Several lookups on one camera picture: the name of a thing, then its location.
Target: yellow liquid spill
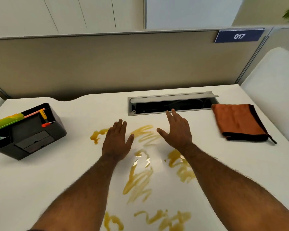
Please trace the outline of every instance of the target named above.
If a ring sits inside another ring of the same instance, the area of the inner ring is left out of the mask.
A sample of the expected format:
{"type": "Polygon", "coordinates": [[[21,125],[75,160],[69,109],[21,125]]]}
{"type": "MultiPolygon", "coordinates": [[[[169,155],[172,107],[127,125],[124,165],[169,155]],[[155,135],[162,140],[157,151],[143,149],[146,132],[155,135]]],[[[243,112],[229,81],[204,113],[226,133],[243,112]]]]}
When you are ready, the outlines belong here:
{"type": "Polygon", "coordinates": [[[109,222],[112,221],[112,223],[117,224],[119,226],[119,230],[122,231],[124,229],[123,223],[120,221],[120,219],[116,216],[109,216],[108,212],[105,212],[104,216],[104,226],[107,229],[107,231],[110,231],[109,228],[109,222]]]}
{"type": "Polygon", "coordinates": [[[104,135],[107,133],[107,131],[108,131],[108,129],[102,129],[100,131],[94,131],[93,135],[91,135],[90,139],[94,140],[94,144],[98,144],[99,143],[98,141],[100,139],[100,138],[97,138],[98,135],[104,135]]]}
{"type": "Polygon", "coordinates": [[[144,149],[141,149],[141,150],[139,150],[139,151],[136,151],[135,152],[135,156],[138,156],[138,157],[140,157],[140,156],[142,156],[142,154],[141,153],[144,153],[146,156],[147,156],[147,164],[146,164],[146,168],[150,165],[150,156],[149,156],[149,154],[147,153],[147,151],[146,150],[144,150],[144,149]]]}
{"type": "Polygon", "coordinates": [[[142,171],[141,173],[135,173],[135,168],[137,167],[136,160],[131,167],[131,171],[129,172],[129,178],[128,181],[123,189],[123,194],[126,195],[131,191],[130,197],[128,199],[128,202],[134,202],[137,198],[145,194],[145,197],[143,198],[142,202],[146,201],[147,198],[152,194],[151,189],[145,189],[145,187],[150,182],[150,177],[153,174],[153,168],[150,167],[150,169],[146,169],[142,171]]]}
{"type": "Polygon", "coordinates": [[[179,176],[181,182],[187,182],[189,183],[193,178],[196,178],[193,170],[188,170],[188,168],[191,168],[187,160],[181,155],[181,153],[177,150],[173,150],[168,154],[169,160],[169,167],[174,168],[176,166],[180,166],[180,168],[177,171],[177,175],[179,176]]]}
{"type": "Polygon", "coordinates": [[[131,134],[134,134],[135,138],[146,134],[146,136],[143,136],[142,138],[140,138],[138,140],[139,143],[142,143],[143,141],[151,139],[150,141],[148,141],[144,144],[144,147],[155,145],[152,142],[154,140],[158,139],[160,137],[160,135],[159,134],[155,135],[153,131],[147,131],[151,128],[153,128],[153,125],[146,125],[146,126],[138,128],[137,130],[134,130],[133,132],[131,132],[131,134]]]}
{"type": "Polygon", "coordinates": [[[163,212],[162,210],[158,210],[156,214],[149,218],[149,214],[146,211],[139,211],[134,214],[134,217],[138,216],[139,214],[146,214],[145,221],[148,225],[153,224],[154,222],[158,221],[159,219],[163,218],[162,222],[158,226],[159,231],[163,231],[167,227],[169,227],[169,231],[183,231],[184,230],[184,223],[191,218],[190,212],[180,212],[178,211],[177,214],[171,218],[168,217],[168,210],[163,212]],[[173,221],[178,220],[178,223],[173,225],[173,221]]]}

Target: orange towel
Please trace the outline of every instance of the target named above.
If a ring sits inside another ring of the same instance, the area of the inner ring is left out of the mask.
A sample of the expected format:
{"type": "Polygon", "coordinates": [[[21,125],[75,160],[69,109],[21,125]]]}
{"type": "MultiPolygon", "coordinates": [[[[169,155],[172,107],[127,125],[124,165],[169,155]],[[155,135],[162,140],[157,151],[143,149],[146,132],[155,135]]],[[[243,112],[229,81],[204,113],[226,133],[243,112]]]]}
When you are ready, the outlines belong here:
{"type": "Polygon", "coordinates": [[[219,130],[227,140],[248,140],[261,142],[270,138],[258,117],[253,105],[250,104],[213,104],[219,130]]]}

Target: hairy arm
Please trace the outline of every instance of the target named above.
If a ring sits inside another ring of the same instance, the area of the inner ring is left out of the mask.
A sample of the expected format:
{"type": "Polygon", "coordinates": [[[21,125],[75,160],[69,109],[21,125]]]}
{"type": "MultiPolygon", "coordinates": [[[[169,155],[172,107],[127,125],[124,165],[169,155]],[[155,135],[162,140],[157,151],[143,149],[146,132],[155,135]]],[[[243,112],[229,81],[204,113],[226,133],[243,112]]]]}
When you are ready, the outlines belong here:
{"type": "Polygon", "coordinates": [[[289,230],[289,210],[253,180],[225,166],[192,142],[189,124],[166,112],[170,133],[157,129],[191,165],[213,210],[229,231],[289,230]]]}
{"type": "Polygon", "coordinates": [[[32,229],[100,230],[113,170],[128,154],[134,140],[131,135],[125,143],[126,125],[120,119],[109,128],[100,159],[52,202],[32,229]]]}

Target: blue sign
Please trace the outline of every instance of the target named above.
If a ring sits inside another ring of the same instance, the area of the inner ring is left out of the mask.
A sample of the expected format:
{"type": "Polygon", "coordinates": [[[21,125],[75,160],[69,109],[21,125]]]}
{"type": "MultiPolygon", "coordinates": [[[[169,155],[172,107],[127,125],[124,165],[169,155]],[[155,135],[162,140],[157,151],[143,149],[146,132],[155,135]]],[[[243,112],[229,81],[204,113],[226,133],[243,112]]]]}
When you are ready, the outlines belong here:
{"type": "Polygon", "coordinates": [[[219,31],[215,43],[258,41],[264,29],[219,31]]]}

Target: black desk organizer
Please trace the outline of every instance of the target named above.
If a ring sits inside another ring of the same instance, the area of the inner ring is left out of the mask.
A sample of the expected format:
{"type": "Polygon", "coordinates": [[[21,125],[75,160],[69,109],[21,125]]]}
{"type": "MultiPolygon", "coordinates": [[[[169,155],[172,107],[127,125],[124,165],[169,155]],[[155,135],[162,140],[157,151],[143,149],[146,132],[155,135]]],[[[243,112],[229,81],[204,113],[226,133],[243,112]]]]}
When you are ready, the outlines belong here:
{"type": "Polygon", "coordinates": [[[40,113],[37,113],[0,129],[0,136],[7,136],[0,140],[1,153],[20,160],[66,135],[60,118],[49,103],[28,109],[22,114],[26,116],[43,108],[48,122],[53,123],[43,128],[42,124],[46,121],[40,113]]]}

